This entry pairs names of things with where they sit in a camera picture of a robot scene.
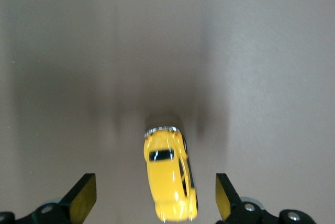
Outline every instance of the yellow toy car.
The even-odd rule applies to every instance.
[[[187,146],[176,127],[156,127],[144,135],[144,158],[155,209],[161,221],[193,220],[198,200]]]

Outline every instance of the gray floor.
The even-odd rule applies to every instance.
[[[143,131],[185,125],[199,215],[215,174],[277,215],[332,223],[334,0],[0,0],[0,210],[17,217],[86,172],[85,223],[160,223]]]

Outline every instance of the toy car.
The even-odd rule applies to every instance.
[[[161,221],[193,220],[198,200],[187,146],[173,126],[152,128],[144,135],[144,158],[155,210]]]

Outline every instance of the chrome bumper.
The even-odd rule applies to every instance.
[[[168,130],[168,131],[177,131],[180,132],[180,130],[174,126],[160,126],[160,127],[155,127],[150,129],[149,131],[146,132],[146,134],[144,134],[144,138],[146,138],[147,136],[149,136],[150,134],[153,134],[156,131],[161,131],[161,130]]]

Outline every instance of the black window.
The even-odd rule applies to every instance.
[[[193,177],[192,177],[192,170],[191,170],[191,165],[189,164],[189,159],[187,159],[187,165],[188,165],[188,170],[189,170],[189,176],[191,179],[191,187],[194,187],[194,182],[193,182]]]
[[[186,190],[185,178],[183,178],[183,189],[184,189],[184,194],[185,194],[185,196],[187,196],[187,190]]]
[[[180,175],[181,175],[181,177],[183,177],[183,175],[184,175],[184,169],[183,169],[182,162],[180,160],[179,160],[179,169],[180,169]]]
[[[150,152],[149,160],[150,161],[157,161],[157,160],[172,160],[174,158],[173,149],[166,149],[166,150],[157,150],[154,152]]]

